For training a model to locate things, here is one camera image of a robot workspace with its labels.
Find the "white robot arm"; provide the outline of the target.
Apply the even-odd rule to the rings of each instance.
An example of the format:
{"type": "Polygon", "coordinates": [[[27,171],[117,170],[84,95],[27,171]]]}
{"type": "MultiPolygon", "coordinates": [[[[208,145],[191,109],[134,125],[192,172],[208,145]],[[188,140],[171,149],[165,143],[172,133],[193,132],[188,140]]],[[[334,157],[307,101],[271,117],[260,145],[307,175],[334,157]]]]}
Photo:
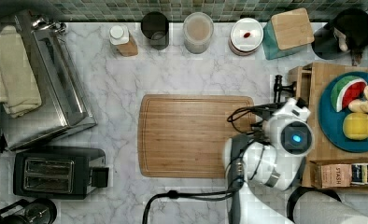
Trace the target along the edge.
{"type": "Polygon", "coordinates": [[[234,122],[247,113],[261,118],[256,129],[229,138],[223,149],[225,183],[233,192],[227,201],[229,224],[294,224],[263,203],[249,184],[284,191],[301,178],[304,159],[314,145],[307,124],[310,110],[303,99],[290,98],[239,108],[227,120],[234,122]]]}

